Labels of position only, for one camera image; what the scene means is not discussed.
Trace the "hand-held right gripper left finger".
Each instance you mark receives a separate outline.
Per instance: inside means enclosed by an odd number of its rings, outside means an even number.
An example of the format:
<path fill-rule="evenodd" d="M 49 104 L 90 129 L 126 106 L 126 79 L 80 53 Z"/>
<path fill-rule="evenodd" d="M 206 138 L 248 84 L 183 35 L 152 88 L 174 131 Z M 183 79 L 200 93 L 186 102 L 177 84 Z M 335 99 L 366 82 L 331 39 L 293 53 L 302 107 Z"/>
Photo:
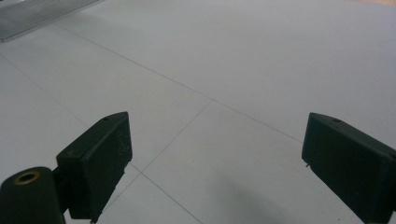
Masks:
<path fill-rule="evenodd" d="M 70 217 L 95 223 L 132 157 L 127 112 L 99 119 L 61 151 L 56 160 L 60 175 L 68 182 Z"/>

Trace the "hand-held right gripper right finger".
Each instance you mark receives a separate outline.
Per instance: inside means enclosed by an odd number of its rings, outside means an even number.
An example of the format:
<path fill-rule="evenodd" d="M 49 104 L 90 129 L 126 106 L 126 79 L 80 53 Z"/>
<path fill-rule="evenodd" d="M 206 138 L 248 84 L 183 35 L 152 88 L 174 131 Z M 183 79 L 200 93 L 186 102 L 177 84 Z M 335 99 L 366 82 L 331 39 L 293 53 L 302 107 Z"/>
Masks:
<path fill-rule="evenodd" d="M 396 211 L 396 149 L 340 119 L 308 116 L 302 159 L 364 224 Z"/>

